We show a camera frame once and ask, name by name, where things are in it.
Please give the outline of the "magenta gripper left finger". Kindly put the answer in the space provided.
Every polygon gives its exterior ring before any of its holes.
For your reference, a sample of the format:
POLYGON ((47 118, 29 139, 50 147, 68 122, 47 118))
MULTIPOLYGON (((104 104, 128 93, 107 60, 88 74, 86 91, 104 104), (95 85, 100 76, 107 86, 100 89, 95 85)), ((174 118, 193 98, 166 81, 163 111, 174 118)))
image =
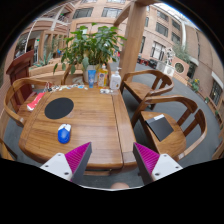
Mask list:
POLYGON ((79 184, 86 170, 91 153, 92 144, 88 142, 66 154, 55 154, 41 166, 41 169, 75 184, 79 184))

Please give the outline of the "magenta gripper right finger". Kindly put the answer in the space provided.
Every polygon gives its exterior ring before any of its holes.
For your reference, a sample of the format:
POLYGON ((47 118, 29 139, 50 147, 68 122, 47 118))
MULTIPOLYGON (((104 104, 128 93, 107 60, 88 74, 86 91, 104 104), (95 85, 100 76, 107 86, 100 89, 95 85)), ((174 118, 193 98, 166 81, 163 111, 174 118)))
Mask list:
POLYGON ((133 144, 133 154, 145 185, 182 169, 168 154, 158 154, 139 143, 133 144))

